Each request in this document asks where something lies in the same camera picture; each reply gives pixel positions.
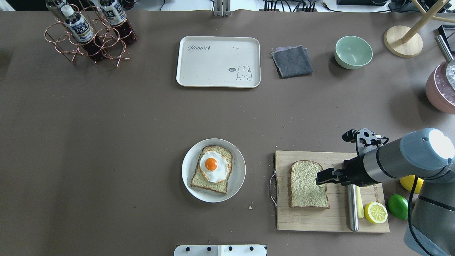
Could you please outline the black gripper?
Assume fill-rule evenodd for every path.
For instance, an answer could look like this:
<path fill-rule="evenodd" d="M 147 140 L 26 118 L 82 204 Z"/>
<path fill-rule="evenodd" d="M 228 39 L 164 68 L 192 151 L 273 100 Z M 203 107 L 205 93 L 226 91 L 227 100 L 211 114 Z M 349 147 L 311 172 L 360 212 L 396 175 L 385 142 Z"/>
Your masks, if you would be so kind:
<path fill-rule="evenodd" d="M 370 177 L 363 166 L 362 158 L 357 156 L 343 162 L 343 169 L 323 170 L 317 173 L 316 184 L 340 183 L 342 186 L 349 184 L 359 187 L 370 185 Z"/>

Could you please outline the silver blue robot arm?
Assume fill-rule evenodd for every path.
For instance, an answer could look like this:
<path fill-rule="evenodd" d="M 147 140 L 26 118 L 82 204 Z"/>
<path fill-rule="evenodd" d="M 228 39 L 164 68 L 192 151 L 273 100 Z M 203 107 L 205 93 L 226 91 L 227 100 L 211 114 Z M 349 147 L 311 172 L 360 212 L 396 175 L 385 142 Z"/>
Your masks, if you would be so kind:
<path fill-rule="evenodd" d="M 421 255 L 454 255 L 455 183 L 454 145 L 435 128 L 424 128 L 388 142 L 366 128 L 349 130 L 346 142 L 356 142 L 357 157 L 339 170 L 317 173 L 316 183 L 366 187 L 415 175 L 424 180 L 408 214 L 404 241 Z"/>

